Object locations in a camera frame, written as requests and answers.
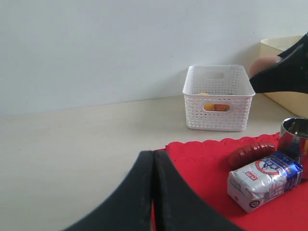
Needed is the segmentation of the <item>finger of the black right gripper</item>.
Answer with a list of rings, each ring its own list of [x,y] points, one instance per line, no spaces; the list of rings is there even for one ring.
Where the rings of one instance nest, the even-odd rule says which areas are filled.
[[[308,50],[297,48],[285,58],[268,55],[254,61],[249,70],[256,93],[308,92]]]
[[[305,64],[308,63],[308,34],[306,33],[299,41],[292,45],[287,50],[283,51],[278,55],[280,58],[277,62],[281,63],[288,57],[295,57],[297,61],[303,61]]]

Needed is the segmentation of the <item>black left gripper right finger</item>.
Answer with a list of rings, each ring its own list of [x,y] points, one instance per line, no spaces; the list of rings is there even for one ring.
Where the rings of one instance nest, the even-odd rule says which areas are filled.
[[[165,151],[154,151],[155,231],[241,231],[186,183]]]

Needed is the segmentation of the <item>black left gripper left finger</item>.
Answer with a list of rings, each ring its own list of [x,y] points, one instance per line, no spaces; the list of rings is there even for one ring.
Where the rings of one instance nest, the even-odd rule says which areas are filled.
[[[97,208],[65,230],[149,231],[153,166],[153,153],[140,152],[117,189]]]

